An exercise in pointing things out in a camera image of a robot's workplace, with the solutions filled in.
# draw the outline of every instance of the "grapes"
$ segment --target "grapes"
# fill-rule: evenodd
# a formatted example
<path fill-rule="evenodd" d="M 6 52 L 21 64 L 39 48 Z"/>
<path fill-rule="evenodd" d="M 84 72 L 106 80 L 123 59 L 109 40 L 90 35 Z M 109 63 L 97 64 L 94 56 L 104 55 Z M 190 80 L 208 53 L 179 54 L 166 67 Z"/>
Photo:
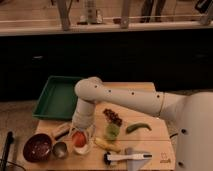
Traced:
<path fill-rule="evenodd" d="M 105 116 L 107 117 L 107 120 L 110 123 L 114 123 L 114 124 L 116 124 L 119 127 L 122 125 L 122 119 L 119 118 L 118 114 L 115 113 L 113 110 L 111 110 L 111 109 L 105 109 L 103 111 L 103 113 L 105 114 Z"/>

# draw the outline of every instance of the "green pepper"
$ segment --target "green pepper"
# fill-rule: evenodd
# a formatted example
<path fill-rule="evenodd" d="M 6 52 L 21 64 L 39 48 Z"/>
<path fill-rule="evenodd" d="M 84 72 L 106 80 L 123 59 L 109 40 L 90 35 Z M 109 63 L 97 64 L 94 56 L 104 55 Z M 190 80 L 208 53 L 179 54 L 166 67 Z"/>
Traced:
<path fill-rule="evenodd" d="M 132 124 L 132 125 L 128 126 L 126 128 L 126 133 L 129 134 L 129 133 L 135 131 L 138 128 L 147 128 L 150 131 L 152 130 L 152 128 L 149 126 L 149 124 L 146 124 L 146 123 L 136 123 L 136 124 Z"/>

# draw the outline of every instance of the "apple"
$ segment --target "apple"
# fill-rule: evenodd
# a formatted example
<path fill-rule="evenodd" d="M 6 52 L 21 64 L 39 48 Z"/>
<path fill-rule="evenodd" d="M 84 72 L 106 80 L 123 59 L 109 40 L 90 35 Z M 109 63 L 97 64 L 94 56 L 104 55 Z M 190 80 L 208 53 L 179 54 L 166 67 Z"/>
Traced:
<path fill-rule="evenodd" d="M 77 131 L 72 136 L 72 141 L 76 147 L 83 147 L 87 140 L 83 132 Z"/>

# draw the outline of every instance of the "small metal bowl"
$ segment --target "small metal bowl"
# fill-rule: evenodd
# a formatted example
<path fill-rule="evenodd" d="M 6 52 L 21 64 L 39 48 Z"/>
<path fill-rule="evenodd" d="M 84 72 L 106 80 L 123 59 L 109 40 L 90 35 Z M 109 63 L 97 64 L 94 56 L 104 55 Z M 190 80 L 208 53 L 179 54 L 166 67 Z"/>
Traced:
<path fill-rule="evenodd" d="M 68 155 L 67 145 L 65 142 L 57 142 L 53 145 L 52 149 L 53 155 L 57 158 L 63 159 Z"/>

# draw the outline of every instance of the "banana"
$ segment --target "banana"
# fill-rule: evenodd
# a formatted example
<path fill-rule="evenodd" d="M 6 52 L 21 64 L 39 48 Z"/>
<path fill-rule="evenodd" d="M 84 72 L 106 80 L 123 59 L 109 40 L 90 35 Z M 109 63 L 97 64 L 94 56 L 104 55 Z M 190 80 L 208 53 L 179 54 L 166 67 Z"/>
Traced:
<path fill-rule="evenodd" d="M 118 148 L 115 144 L 110 144 L 107 141 L 98 137 L 94 138 L 94 143 L 107 151 L 115 151 L 117 153 L 121 151 L 121 149 Z"/>

